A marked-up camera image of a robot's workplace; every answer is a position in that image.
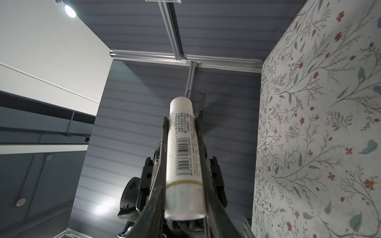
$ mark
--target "metal basket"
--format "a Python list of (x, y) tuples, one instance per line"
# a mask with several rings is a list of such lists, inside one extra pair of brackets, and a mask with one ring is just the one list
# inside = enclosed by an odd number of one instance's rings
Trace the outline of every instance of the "metal basket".
[(200, 93), (192, 90), (188, 90), (185, 97), (189, 98), (193, 105), (193, 114), (195, 117), (199, 117), (202, 121), (202, 116), (205, 107), (205, 93)]
[(181, 0), (146, 0), (146, 2), (181, 3)]

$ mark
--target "wallpapered wall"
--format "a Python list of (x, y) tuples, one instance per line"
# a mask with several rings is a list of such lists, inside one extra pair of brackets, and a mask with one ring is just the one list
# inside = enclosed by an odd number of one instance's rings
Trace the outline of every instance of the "wallpapered wall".
[(252, 231), (381, 237), (381, 1), (308, 0), (263, 66)]

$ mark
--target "blue-green leaf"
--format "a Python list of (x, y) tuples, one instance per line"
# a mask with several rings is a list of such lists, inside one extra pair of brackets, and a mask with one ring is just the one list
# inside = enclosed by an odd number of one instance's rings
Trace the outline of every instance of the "blue-green leaf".
[(324, 211), (325, 211), (325, 213), (330, 214), (331, 210), (332, 210), (332, 204), (331, 204), (331, 201), (330, 201), (328, 206), (326, 208), (324, 208)]
[(362, 223), (362, 212), (359, 215), (356, 215), (351, 218), (349, 221), (349, 226), (355, 231), (358, 232), (360, 230)]
[(288, 102), (291, 104), (291, 101), (292, 101), (292, 94), (291, 93), (288, 93)]
[(317, 12), (319, 12), (320, 8), (322, 7), (322, 4), (323, 4), (323, 0), (320, 0), (319, 1), (319, 6), (317, 7)]
[(302, 53), (303, 49), (304, 49), (304, 45), (305, 45), (306, 41), (304, 41), (302, 47), (300, 48), (300, 53)]
[(344, 89), (344, 90), (339, 94), (339, 96), (337, 96), (337, 98), (341, 98), (341, 97), (344, 95), (344, 93), (347, 92), (348, 88), (349, 88), (349, 86), (348, 86), (346, 89)]
[(311, 220), (314, 216), (311, 216), (310, 214), (303, 212), (304, 219)]
[(311, 70), (314, 68), (315, 65), (316, 65), (316, 63), (314, 63), (314, 64), (307, 70), (307, 73), (311, 72)]
[(365, 69), (361, 66), (359, 72), (357, 73), (357, 78), (361, 81), (361, 79), (365, 80)]
[(364, 149), (362, 149), (362, 151), (359, 153), (359, 154), (362, 154), (362, 155), (367, 155), (369, 154), (370, 152), (374, 151), (377, 149), (377, 143), (374, 141), (374, 140), (370, 140), (368, 141), (368, 145), (367, 147), (365, 147)]
[(299, 167), (302, 166), (302, 163), (303, 163), (303, 161), (302, 161), (302, 153), (299, 152), (298, 166)]
[(296, 194), (299, 196), (299, 198), (300, 198), (300, 199), (302, 199), (302, 197), (300, 197), (300, 193), (299, 193), (299, 190), (298, 190), (296, 187), (293, 187), (293, 188), (294, 188), (294, 190), (295, 190)]
[(381, 85), (376, 85), (373, 87), (375, 93), (381, 94)]
[(298, 81), (298, 76), (299, 76), (299, 73), (297, 73), (295, 76), (294, 84)]

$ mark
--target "orange flower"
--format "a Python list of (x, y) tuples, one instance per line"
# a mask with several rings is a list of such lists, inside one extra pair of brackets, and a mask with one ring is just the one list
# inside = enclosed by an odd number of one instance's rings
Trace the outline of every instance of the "orange flower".
[(335, 36), (335, 42), (338, 42), (342, 36), (343, 34), (341, 32), (337, 33), (337, 35)]
[(375, 184), (375, 182), (373, 180), (367, 179), (367, 180), (365, 180), (364, 184), (365, 184), (366, 188), (368, 188), (370, 190), (374, 190), (373, 185)]
[(347, 155), (351, 155), (351, 154), (353, 154), (353, 152), (352, 152), (352, 148), (349, 148), (349, 149), (348, 149), (348, 147), (347, 147), (347, 148), (345, 148), (345, 150), (347, 151), (347, 152), (346, 152)]
[(288, 226), (288, 230), (291, 232), (292, 231), (292, 225), (289, 222), (287, 222), (287, 226)]
[(328, 178), (331, 179), (332, 181), (334, 181), (334, 178), (336, 177), (334, 174), (332, 174), (332, 172), (329, 172), (328, 173)]
[(337, 21), (341, 21), (341, 19), (344, 17), (344, 12), (340, 12), (339, 16), (336, 18)]

